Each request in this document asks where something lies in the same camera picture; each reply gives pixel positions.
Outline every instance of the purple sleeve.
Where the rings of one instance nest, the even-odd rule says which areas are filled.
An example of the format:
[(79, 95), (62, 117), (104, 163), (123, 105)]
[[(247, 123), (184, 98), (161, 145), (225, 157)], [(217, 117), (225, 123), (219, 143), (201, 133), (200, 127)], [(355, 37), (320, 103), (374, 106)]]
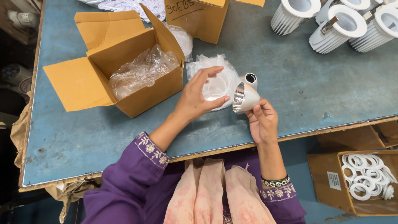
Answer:
[(260, 190), (261, 200), (277, 224), (305, 224), (304, 215), (292, 183), (283, 187)]
[(170, 161), (143, 132), (127, 146), (121, 158), (102, 173), (99, 190), (84, 194), (83, 224), (144, 223), (148, 188), (157, 183)]

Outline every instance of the woman's right hand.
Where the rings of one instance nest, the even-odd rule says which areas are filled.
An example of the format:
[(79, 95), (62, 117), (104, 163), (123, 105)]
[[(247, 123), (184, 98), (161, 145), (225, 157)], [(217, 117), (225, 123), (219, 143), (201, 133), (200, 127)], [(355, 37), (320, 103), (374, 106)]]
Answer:
[(272, 145), (278, 142), (278, 114), (268, 100), (260, 97), (260, 103), (246, 111), (250, 132), (257, 145)]

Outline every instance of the bangle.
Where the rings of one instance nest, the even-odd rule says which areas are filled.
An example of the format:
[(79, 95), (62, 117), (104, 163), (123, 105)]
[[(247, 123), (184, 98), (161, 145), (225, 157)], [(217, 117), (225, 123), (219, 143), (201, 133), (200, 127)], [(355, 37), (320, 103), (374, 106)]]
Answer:
[(281, 187), (281, 186), (285, 186), (287, 184), (290, 183), (290, 177), (289, 175), (286, 174), (286, 177), (281, 179), (281, 180), (277, 180), (277, 181), (269, 181), (264, 179), (262, 176), (261, 177), (261, 182), (268, 187)]

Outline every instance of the bubble wrap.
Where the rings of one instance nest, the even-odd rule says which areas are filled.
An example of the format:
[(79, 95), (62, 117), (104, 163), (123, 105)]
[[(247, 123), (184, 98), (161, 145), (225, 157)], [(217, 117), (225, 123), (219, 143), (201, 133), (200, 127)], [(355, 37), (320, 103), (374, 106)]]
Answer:
[(192, 46), (193, 46), (192, 36), (179, 26), (168, 25), (166, 22), (163, 23), (176, 38), (179, 46), (182, 49), (182, 52), (184, 53), (185, 61), (186, 62), (192, 61)]
[(179, 65), (173, 52), (163, 52), (158, 44), (147, 49), (131, 63), (126, 63), (109, 79), (109, 87), (117, 100), (135, 93), (145, 86), (152, 86), (156, 79), (166, 75)]
[(78, 0), (107, 12), (135, 10), (145, 22), (150, 23), (140, 3), (144, 4), (161, 21), (166, 18), (164, 0)]
[(225, 55), (217, 57), (206, 57), (197, 55), (196, 62), (186, 63), (188, 81), (199, 71), (212, 66), (224, 66), (224, 69), (216, 75), (215, 78), (208, 78), (208, 82), (203, 85), (202, 94), (205, 100), (212, 101), (222, 96), (230, 96), (231, 99), (225, 102), (221, 107), (213, 109), (220, 110), (230, 106), (234, 99), (235, 90), (241, 82), (235, 68), (225, 60)]

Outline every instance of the plastic wrap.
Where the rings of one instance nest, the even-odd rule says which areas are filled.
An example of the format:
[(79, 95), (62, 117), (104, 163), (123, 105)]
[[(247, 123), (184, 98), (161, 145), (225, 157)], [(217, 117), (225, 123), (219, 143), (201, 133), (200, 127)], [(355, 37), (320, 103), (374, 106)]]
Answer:
[(163, 23), (176, 38), (179, 46), (182, 49), (182, 52), (184, 53), (185, 61), (186, 62), (192, 61), (192, 46), (193, 46), (192, 36), (179, 26), (168, 25), (166, 22)]
[(213, 109), (220, 110), (232, 104), (235, 90), (241, 82), (235, 68), (225, 60), (225, 55), (217, 57), (205, 57), (197, 55), (196, 62), (186, 63), (188, 81), (198, 72), (199, 69), (205, 69), (212, 66), (224, 66), (224, 69), (216, 75), (215, 78), (208, 78), (208, 82), (203, 85), (203, 97), (207, 101), (212, 101), (222, 96), (230, 96), (231, 99), (225, 102), (221, 107)]
[(147, 49), (131, 63), (126, 63), (114, 72), (109, 79), (109, 87), (116, 99), (152, 86), (156, 79), (166, 75), (179, 65), (173, 52), (163, 52), (158, 44)]
[(150, 22), (139, 3), (144, 4), (161, 21), (166, 18), (164, 0), (78, 0), (107, 12), (135, 10), (145, 22)]

